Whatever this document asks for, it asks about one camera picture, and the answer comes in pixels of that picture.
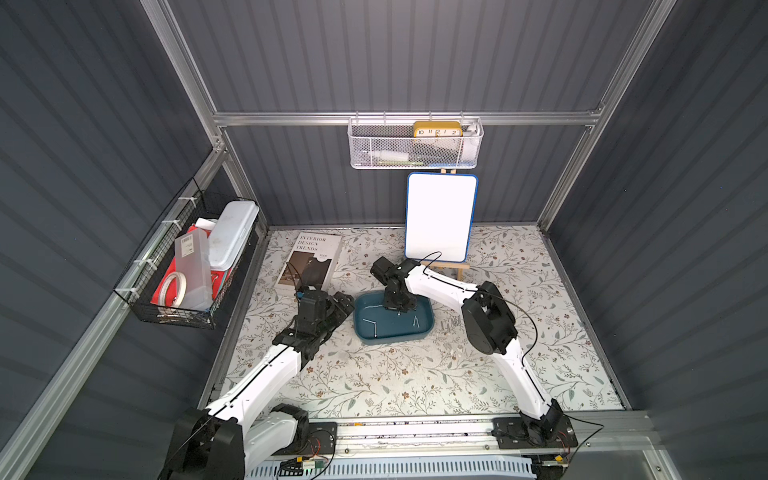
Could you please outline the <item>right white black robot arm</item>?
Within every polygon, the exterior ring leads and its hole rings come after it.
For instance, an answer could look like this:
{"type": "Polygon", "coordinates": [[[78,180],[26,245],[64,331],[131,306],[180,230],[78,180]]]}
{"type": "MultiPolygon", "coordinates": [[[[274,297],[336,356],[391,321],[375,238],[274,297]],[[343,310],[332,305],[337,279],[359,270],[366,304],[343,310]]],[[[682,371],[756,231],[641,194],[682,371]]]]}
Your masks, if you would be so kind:
{"type": "Polygon", "coordinates": [[[490,356],[510,385],[529,442],[547,445],[557,433],[563,411],[526,359],[516,318],[494,283],[474,285],[452,279],[412,259],[394,264],[380,257],[370,272],[384,286],[387,310],[409,312],[422,296],[460,313],[469,343],[490,356]]]}

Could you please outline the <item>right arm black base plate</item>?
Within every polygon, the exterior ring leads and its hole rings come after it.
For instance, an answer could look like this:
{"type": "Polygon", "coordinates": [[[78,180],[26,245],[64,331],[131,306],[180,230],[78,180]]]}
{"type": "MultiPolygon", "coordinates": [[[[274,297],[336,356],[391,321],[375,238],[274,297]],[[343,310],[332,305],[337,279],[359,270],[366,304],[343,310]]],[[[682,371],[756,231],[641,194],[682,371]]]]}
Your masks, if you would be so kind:
{"type": "Polygon", "coordinates": [[[527,417],[505,416],[492,419],[491,436],[502,450],[559,448],[569,451],[578,446],[570,420],[561,415],[557,423],[539,422],[527,417]]]}

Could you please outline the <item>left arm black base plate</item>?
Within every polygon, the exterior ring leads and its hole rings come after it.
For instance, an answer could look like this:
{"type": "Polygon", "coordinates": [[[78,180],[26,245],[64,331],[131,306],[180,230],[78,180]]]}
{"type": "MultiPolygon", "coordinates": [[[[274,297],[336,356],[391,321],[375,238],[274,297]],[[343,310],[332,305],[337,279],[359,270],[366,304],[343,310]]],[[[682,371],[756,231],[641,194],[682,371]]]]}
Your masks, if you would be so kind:
{"type": "Polygon", "coordinates": [[[310,422],[299,426],[294,438],[281,449],[272,449],[271,456],[329,456],[335,452],[338,437],[337,422],[310,422]]]}

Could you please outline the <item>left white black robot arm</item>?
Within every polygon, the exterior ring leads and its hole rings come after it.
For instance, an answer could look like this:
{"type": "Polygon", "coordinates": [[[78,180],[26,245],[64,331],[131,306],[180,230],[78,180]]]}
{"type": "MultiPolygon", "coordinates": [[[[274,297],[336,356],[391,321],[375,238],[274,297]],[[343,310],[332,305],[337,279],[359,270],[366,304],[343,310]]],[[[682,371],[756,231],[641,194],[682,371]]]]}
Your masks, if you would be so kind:
{"type": "Polygon", "coordinates": [[[272,340],[264,358],[235,386],[177,421],[160,479],[243,479],[281,451],[301,453],[311,441],[308,412],[285,403],[259,415],[314,359],[354,312],[354,298],[303,287],[298,311],[272,340]]]}

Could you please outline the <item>teal plastic storage tray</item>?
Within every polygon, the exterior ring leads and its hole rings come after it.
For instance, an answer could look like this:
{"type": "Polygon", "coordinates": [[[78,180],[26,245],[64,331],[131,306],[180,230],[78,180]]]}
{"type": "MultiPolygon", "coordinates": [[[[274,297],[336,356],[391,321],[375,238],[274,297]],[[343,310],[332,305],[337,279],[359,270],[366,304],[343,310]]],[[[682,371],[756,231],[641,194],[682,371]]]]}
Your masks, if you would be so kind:
{"type": "Polygon", "coordinates": [[[435,325],[430,300],[417,296],[416,308],[408,312],[383,307],[383,291],[373,291],[355,300],[354,329],[365,345],[381,345],[424,339],[435,325]]]}

